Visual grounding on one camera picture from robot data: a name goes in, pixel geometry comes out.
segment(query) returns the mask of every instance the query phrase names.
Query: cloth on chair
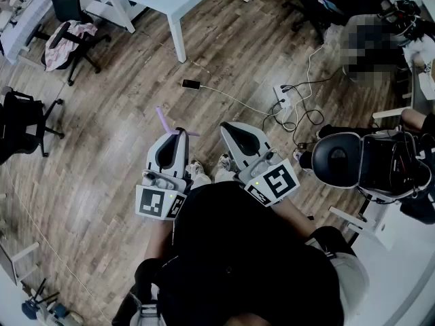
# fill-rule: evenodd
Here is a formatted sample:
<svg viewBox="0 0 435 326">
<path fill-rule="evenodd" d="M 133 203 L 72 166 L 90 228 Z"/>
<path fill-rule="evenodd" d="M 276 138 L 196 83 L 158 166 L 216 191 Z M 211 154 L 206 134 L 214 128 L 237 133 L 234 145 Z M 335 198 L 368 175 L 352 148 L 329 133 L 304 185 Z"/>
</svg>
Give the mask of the cloth on chair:
<svg viewBox="0 0 435 326">
<path fill-rule="evenodd" d="M 69 23 L 71 23 L 71 26 L 68 28 L 68 33 L 78 36 L 81 39 L 83 38 L 84 33 L 94 36 L 97 32 L 96 26 L 92 23 L 80 24 L 76 20 L 70 20 Z M 62 29 L 63 25 L 64 23 L 57 28 L 56 32 L 46 43 L 46 71 L 52 71 L 59 68 L 68 60 L 69 54 L 75 51 L 79 46 L 78 43 L 62 38 L 55 48 L 50 49 L 50 45 L 57 33 Z"/>
</svg>

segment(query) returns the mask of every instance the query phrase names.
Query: smartphone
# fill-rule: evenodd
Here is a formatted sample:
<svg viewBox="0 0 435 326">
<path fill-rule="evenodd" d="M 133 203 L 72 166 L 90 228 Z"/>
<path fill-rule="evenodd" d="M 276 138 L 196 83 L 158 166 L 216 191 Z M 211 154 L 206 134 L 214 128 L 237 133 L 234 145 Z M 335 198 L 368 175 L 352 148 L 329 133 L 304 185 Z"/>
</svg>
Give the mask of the smartphone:
<svg viewBox="0 0 435 326">
<path fill-rule="evenodd" d="M 191 88 L 194 90 L 198 90 L 201 83 L 199 81 L 192 81 L 191 79 L 184 79 L 183 80 L 183 87 Z"/>
</svg>

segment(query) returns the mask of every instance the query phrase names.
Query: office chair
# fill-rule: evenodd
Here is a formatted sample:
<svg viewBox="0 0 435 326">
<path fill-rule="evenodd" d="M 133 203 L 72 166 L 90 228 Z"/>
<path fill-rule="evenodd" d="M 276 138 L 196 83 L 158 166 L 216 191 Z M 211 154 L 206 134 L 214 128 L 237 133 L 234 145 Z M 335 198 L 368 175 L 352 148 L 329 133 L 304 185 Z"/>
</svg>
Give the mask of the office chair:
<svg viewBox="0 0 435 326">
<path fill-rule="evenodd" d="M 65 135 L 46 127 L 48 116 L 55 105 L 62 105 L 63 100 L 55 100 L 46 113 L 43 113 L 44 104 L 35 101 L 32 96 L 4 87 L 0 93 L 4 103 L 0 105 L 0 130 L 3 136 L 0 139 L 0 164 L 6 162 L 15 153 L 33 153 L 38 146 L 41 147 L 43 157 L 48 157 L 44 150 L 44 134 L 50 132 L 63 139 Z M 36 134 L 26 133 L 28 126 L 36 125 Z"/>
<path fill-rule="evenodd" d="M 309 20 L 323 44 L 322 29 L 327 29 L 331 24 L 346 25 L 350 17 L 359 14 L 380 14 L 383 12 L 383 1 L 389 3 L 389 0 L 300 0 L 303 7 L 289 1 L 283 7 L 290 6 L 303 14 L 302 19 L 293 23 L 292 31 L 298 31 Z"/>
<path fill-rule="evenodd" d="M 39 305 L 43 302 L 47 302 L 47 304 L 51 304 L 52 302 L 55 302 L 57 300 L 56 297 L 59 292 L 56 292 L 40 301 L 37 301 L 37 297 L 42 295 L 42 293 L 44 292 L 44 285 L 46 283 L 47 279 L 44 278 L 44 280 L 42 281 L 42 284 L 40 284 L 38 290 L 36 291 L 35 296 L 33 296 L 31 299 L 25 301 L 23 304 L 21 304 L 21 311 L 23 312 L 24 315 L 26 315 L 30 320 L 36 320 L 36 313 L 39 310 Z"/>
<path fill-rule="evenodd" d="M 52 0 L 52 2 L 53 2 L 54 13 L 56 14 L 57 19 L 61 22 L 64 22 L 64 25 L 62 26 L 61 30 L 57 33 L 56 38 L 49 46 L 50 49 L 54 49 L 61 41 L 61 39 L 67 39 L 69 41 L 78 44 L 78 47 L 69 54 L 67 61 L 57 68 L 59 70 L 63 70 L 63 69 L 67 69 L 71 65 L 71 69 L 69 71 L 69 76 L 68 76 L 68 85 L 72 86 L 74 84 L 74 81 L 71 78 L 73 77 L 73 73 L 75 71 L 75 68 L 77 67 L 77 64 L 82 58 L 85 58 L 95 68 L 95 73 L 100 73 L 101 68 L 98 66 L 98 64 L 96 64 L 89 58 L 87 52 L 89 51 L 90 48 L 95 47 L 96 44 L 100 43 L 103 40 L 105 40 L 106 42 L 110 42 L 111 37 L 109 35 L 103 35 L 101 37 L 93 37 L 89 33 L 84 33 L 83 37 L 80 38 L 78 36 L 69 33 L 68 28 L 70 27 L 71 24 L 68 21 L 76 20 L 81 24 L 86 24 L 86 23 L 93 23 L 92 18 L 82 11 L 80 7 L 80 0 Z M 42 33 L 40 29 L 41 29 L 40 24 L 38 24 L 33 29 L 32 33 L 26 40 L 27 45 L 31 42 L 32 38 L 34 37 L 38 37 L 44 40 L 49 40 L 50 36 L 45 33 Z M 41 62 L 42 64 L 46 65 L 45 52 L 42 54 Z"/>
</svg>

